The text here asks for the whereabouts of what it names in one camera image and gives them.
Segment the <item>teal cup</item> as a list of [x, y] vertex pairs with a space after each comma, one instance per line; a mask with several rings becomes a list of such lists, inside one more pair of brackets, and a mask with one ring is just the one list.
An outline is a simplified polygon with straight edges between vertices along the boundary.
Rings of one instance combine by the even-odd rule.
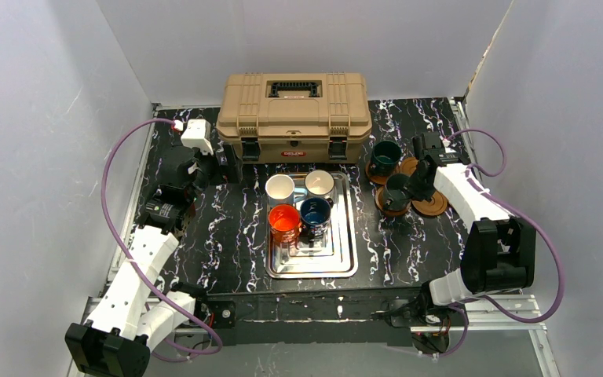
[[380, 141], [372, 149], [367, 171], [372, 176], [389, 176], [399, 165], [401, 157], [402, 150], [396, 142]]

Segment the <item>navy blue cup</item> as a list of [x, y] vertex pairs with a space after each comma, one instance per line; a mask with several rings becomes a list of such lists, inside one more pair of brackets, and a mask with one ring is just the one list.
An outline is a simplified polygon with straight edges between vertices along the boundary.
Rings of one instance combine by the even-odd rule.
[[300, 237], [312, 243], [324, 237], [331, 223], [331, 203], [320, 197], [305, 199], [299, 209], [301, 215]]

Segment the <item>cream cup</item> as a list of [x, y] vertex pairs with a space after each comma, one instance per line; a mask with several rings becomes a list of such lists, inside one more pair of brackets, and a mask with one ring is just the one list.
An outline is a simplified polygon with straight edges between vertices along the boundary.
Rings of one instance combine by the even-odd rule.
[[334, 200], [334, 177], [325, 170], [314, 170], [307, 173], [304, 186], [308, 197]]

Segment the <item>dark grey cup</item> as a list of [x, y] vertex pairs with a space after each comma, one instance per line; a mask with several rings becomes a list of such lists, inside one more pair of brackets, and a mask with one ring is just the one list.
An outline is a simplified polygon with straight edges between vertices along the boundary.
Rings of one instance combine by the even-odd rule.
[[387, 179], [381, 198], [385, 209], [402, 210], [411, 202], [411, 194], [406, 189], [408, 179], [405, 174], [393, 174]]

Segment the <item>brown wooden coaster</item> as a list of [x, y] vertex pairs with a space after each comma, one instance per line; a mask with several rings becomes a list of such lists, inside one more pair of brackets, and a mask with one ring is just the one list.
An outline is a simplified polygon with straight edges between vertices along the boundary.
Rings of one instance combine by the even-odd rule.
[[376, 185], [384, 185], [389, 178], [389, 175], [379, 175], [378, 166], [374, 163], [367, 164], [364, 170], [368, 180]]
[[449, 207], [447, 198], [438, 191], [429, 200], [412, 200], [411, 205], [418, 214], [426, 217], [439, 216]]
[[418, 165], [418, 160], [415, 157], [407, 157], [403, 159], [398, 165], [396, 172], [398, 174], [405, 174], [407, 176], [411, 176]]
[[409, 202], [406, 207], [402, 210], [387, 210], [384, 208], [384, 205], [382, 204], [381, 198], [382, 198], [382, 194], [384, 192], [384, 186], [379, 187], [374, 195], [375, 198], [375, 205], [378, 208], [378, 210], [383, 213], [385, 216], [387, 217], [398, 217], [398, 216], [402, 216], [405, 215], [410, 209], [411, 209], [411, 202]]

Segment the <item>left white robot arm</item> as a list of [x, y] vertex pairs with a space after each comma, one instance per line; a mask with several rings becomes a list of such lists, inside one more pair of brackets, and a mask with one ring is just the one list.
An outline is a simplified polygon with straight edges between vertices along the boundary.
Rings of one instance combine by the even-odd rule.
[[174, 166], [175, 182], [159, 185], [143, 206], [131, 245], [117, 240], [126, 259], [103, 298], [65, 334], [75, 366], [85, 375], [142, 376], [154, 348], [185, 322], [222, 344], [210, 320], [194, 314], [197, 301], [206, 297], [204, 289], [177, 282], [163, 294], [154, 285], [195, 215], [198, 195], [242, 179], [242, 163], [231, 147], [223, 157], [204, 147], [187, 152], [188, 158]]

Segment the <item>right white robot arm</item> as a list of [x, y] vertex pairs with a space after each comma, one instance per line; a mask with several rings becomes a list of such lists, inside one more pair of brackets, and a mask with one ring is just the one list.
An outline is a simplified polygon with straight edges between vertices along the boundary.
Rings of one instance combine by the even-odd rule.
[[463, 156], [438, 132], [413, 139], [417, 166], [404, 185], [411, 199], [429, 201], [440, 193], [462, 219], [469, 235], [457, 269], [423, 284], [426, 307], [449, 306], [467, 298], [530, 287], [535, 272], [536, 232], [532, 225], [487, 197]]

